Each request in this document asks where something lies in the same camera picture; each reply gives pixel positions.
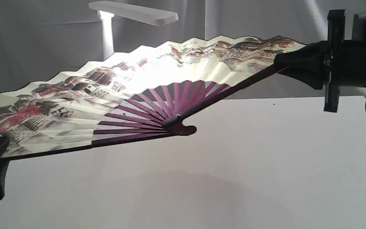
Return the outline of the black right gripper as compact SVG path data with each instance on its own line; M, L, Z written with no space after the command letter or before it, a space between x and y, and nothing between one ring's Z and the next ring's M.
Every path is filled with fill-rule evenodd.
M278 74L296 79L315 90L323 89L318 73L326 72L324 111L336 113L340 87L366 87L366 41L345 39L345 10L330 10L327 15L327 41L310 43L299 50L276 55L274 65L292 67Z

